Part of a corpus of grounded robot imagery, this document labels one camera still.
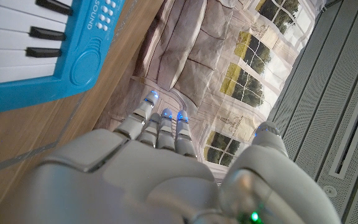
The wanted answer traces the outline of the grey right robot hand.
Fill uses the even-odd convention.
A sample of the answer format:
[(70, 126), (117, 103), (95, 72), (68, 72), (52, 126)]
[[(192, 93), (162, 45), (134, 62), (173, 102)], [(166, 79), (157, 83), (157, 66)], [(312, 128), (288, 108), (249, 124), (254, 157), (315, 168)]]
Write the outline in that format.
[(188, 116), (155, 113), (158, 94), (113, 131), (45, 157), (0, 206), (0, 223), (339, 223), (321, 187), (287, 154), (276, 125), (217, 182), (196, 158)]

